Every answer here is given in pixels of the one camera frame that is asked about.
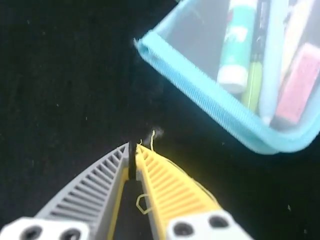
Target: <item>pen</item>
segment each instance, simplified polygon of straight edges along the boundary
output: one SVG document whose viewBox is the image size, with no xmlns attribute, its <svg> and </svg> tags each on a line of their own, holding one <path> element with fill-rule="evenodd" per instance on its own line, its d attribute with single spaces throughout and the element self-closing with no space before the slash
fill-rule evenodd
<svg viewBox="0 0 320 240">
<path fill-rule="evenodd" d="M 282 54 L 285 41 L 284 20 L 289 0 L 271 0 L 269 23 L 265 40 L 259 115 L 266 125 L 274 118 L 281 77 Z"/>
<path fill-rule="evenodd" d="M 247 88 L 242 95 L 242 104 L 252 112 L 256 112 L 257 110 L 262 85 L 270 1 L 271 0 L 258 1 Z"/>
</svg>

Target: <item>green pen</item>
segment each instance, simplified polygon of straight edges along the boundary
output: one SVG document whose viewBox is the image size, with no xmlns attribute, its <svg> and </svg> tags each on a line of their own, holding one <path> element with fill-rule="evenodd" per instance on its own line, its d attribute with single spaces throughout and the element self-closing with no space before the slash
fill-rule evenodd
<svg viewBox="0 0 320 240">
<path fill-rule="evenodd" d="M 263 59 L 269 21 L 271 0 L 259 0 L 252 43 L 247 88 L 242 95 L 242 104 L 252 112 L 257 111 L 263 78 Z"/>
</svg>

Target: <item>green label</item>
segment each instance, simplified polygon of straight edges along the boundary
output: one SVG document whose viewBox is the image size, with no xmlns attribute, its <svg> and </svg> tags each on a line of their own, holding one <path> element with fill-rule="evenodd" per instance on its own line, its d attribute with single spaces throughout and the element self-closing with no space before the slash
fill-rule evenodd
<svg viewBox="0 0 320 240">
<path fill-rule="evenodd" d="M 248 6 L 236 6 L 228 14 L 220 66 L 240 65 L 249 68 L 256 11 Z"/>
</svg>

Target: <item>white cap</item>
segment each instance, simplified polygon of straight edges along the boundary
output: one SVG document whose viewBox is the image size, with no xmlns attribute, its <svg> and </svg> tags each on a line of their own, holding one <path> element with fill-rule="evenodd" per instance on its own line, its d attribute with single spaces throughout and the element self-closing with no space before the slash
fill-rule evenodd
<svg viewBox="0 0 320 240">
<path fill-rule="evenodd" d="M 242 94 L 247 89 L 248 71 L 239 65 L 223 66 L 216 81 L 229 93 Z"/>
</svg>

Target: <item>pink eraser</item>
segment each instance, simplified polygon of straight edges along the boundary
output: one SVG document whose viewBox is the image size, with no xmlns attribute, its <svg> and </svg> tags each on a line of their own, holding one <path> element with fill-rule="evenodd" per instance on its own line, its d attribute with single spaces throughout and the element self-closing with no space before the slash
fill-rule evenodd
<svg viewBox="0 0 320 240">
<path fill-rule="evenodd" d="M 277 117 L 297 124 L 305 110 L 320 71 L 320 48 L 309 43 L 298 51 L 291 73 L 283 84 L 275 112 Z"/>
</svg>

